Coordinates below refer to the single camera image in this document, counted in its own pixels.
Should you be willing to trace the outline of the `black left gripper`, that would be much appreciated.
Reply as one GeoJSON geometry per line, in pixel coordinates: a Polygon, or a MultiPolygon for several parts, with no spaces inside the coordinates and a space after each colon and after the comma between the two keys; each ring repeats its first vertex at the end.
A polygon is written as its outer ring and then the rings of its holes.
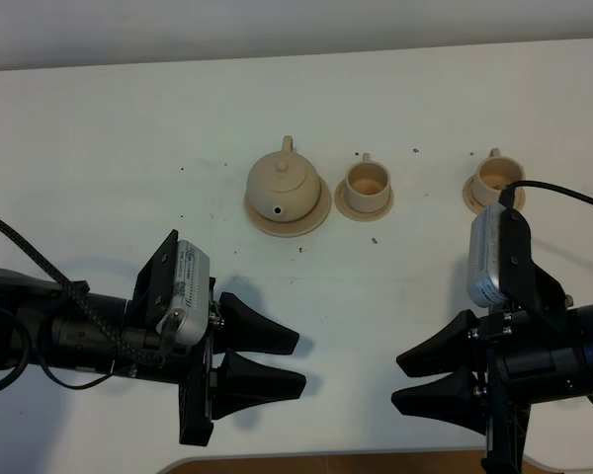
{"type": "MultiPolygon", "coordinates": [[[[178,386],[179,442],[206,446],[213,431],[212,419],[220,420],[263,404],[296,400],[305,388],[306,377],[236,353],[288,356],[297,346],[299,333],[262,316],[233,293],[223,292],[218,301],[223,325],[213,332],[212,350],[215,354],[226,353],[214,373],[210,400],[212,302],[206,332],[194,346],[175,342],[176,319],[165,325],[163,335],[156,331],[173,294],[179,240],[178,231],[172,230],[139,272],[127,304],[124,334],[140,348],[165,356],[155,367],[140,368],[138,376],[178,386]]],[[[213,297],[211,277],[210,285],[213,297]]]]}

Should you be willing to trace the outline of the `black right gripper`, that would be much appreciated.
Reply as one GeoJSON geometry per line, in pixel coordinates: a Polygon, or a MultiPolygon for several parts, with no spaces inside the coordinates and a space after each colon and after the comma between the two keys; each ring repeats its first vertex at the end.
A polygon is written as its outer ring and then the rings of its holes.
{"type": "Polygon", "coordinates": [[[519,473],[531,406],[576,393],[581,348],[566,293],[551,276],[518,276],[506,289],[497,279],[473,277],[470,299],[492,310],[482,320],[488,388],[487,422],[474,364],[478,319],[467,309],[420,345],[396,358],[409,377],[454,372],[439,380],[398,390],[391,403],[405,416],[432,419],[481,435],[486,431],[487,473],[519,473]]]}

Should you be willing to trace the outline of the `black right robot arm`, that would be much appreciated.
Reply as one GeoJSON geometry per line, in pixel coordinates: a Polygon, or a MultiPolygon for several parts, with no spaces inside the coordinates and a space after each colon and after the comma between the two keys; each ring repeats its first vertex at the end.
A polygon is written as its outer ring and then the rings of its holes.
{"type": "Polygon", "coordinates": [[[544,310],[557,330],[513,302],[484,317],[460,312],[397,357],[407,376],[432,380],[393,392],[393,406],[484,435],[485,472],[521,472],[533,405],[579,397],[593,405],[593,304],[563,299],[544,310]]]}

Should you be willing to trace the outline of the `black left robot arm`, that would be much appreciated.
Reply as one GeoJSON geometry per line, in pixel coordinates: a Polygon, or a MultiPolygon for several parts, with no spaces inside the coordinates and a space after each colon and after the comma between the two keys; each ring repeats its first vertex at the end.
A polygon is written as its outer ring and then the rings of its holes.
{"type": "Polygon", "coordinates": [[[0,269],[0,370],[36,364],[175,385],[179,440],[208,444],[216,420],[297,399],[303,375],[249,353],[288,356],[299,335],[236,295],[215,295],[209,257],[171,233],[138,274],[130,299],[89,294],[99,330],[58,284],[0,269]]]}

